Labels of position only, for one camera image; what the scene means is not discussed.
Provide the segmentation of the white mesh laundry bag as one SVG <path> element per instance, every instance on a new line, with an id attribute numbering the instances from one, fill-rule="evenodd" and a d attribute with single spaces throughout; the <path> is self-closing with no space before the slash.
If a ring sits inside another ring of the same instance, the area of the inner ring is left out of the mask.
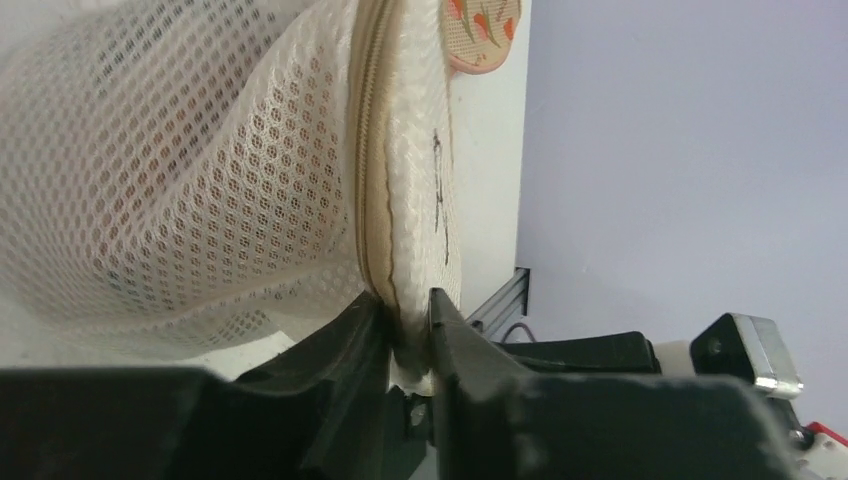
<path id="1" fill-rule="evenodd" d="M 124 1 L 1 61 L 1 322 L 177 360 L 457 299 L 440 1 Z"/>

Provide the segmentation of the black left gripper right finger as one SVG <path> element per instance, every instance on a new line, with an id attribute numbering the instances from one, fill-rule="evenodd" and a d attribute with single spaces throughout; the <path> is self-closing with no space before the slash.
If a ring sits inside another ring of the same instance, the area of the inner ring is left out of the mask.
<path id="1" fill-rule="evenodd" d="M 430 293 L 443 479 L 796 479 L 765 401 L 726 376 L 542 374 Z"/>

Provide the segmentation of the carrot print bra case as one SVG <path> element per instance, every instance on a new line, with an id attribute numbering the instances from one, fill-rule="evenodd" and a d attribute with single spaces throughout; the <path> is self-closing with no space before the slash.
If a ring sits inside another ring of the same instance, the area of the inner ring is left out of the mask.
<path id="1" fill-rule="evenodd" d="M 508 58 L 521 0 L 444 0 L 443 27 L 452 73 L 483 75 Z"/>

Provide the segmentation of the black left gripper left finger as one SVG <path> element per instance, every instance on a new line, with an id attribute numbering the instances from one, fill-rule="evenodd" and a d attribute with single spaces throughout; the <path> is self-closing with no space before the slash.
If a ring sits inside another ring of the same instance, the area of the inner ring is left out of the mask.
<path id="1" fill-rule="evenodd" d="M 189 367 L 1 374 L 5 479 L 377 479 L 390 330 L 360 295 L 228 381 Z"/>

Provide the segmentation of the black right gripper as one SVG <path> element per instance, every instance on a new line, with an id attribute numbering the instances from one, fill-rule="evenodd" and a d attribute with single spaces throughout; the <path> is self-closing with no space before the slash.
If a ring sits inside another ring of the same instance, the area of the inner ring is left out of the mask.
<path id="1" fill-rule="evenodd" d="M 539 373 L 660 374 L 652 343 L 640 332 L 529 343 L 500 343 L 518 363 Z"/>

